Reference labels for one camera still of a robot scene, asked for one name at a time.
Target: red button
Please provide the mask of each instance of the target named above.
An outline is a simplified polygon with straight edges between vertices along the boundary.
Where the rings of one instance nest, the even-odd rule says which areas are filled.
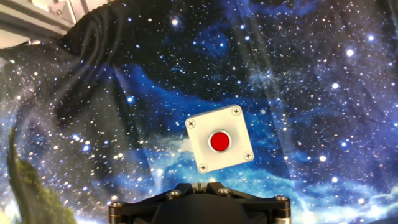
[[[225,151],[231,143],[227,134],[217,132],[211,137],[210,144],[214,150],[222,152]]]

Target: white square plate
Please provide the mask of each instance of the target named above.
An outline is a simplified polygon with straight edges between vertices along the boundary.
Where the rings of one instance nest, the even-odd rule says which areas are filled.
[[[242,108],[238,105],[190,116],[185,127],[201,173],[254,159]]]

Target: screw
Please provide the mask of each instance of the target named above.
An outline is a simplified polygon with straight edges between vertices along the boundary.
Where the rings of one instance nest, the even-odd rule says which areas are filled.
[[[229,194],[231,192],[231,190],[226,187],[223,187],[223,188],[218,189],[217,192],[220,194]]]
[[[253,153],[252,152],[245,152],[244,154],[243,154],[243,157],[244,157],[244,159],[245,160],[247,160],[247,161],[250,161],[250,160],[253,160]]]
[[[167,195],[171,197],[180,196],[181,194],[182,194],[181,190],[172,190],[169,193],[167,193]]]
[[[284,200],[287,200],[289,198],[284,196],[284,195],[277,195],[277,196],[275,196],[275,199],[278,200],[278,201],[284,201]]]
[[[188,119],[188,120],[185,122],[185,125],[186,125],[186,127],[188,127],[188,128],[194,128],[195,125],[196,125],[196,123],[195,123],[194,120]]]
[[[234,107],[232,108],[232,114],[233,114],[234,116],[239,116],[239,115],[241,115],[241,113],[242,113],[242,110],[241,110],[240,107],[234,106]]]
[[[207,164],[200,164],[199,165],[199,172],[204,173],[207,171]]]
[[[124,204],[125,204],[124,202],[113,202],[111,206],[120,208],[123,207]]]

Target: black mount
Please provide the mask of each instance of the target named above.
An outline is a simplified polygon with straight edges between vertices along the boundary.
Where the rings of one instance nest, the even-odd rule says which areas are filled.
[[[114,202],[110,224],[291,224],[290,199],[260,198],[220,182],[178,184],[138,203]]]

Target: space-print fabric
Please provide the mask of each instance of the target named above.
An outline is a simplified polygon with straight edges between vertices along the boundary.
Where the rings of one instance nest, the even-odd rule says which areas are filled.
[[[112,200],[220,181],[292,199],[294,223],[398,212],[392,1],[113,1],[64,37],[0,50],[2,212],[21,158],[78,223]],[[201,174],[185,120],[236,104],[256,158]]]

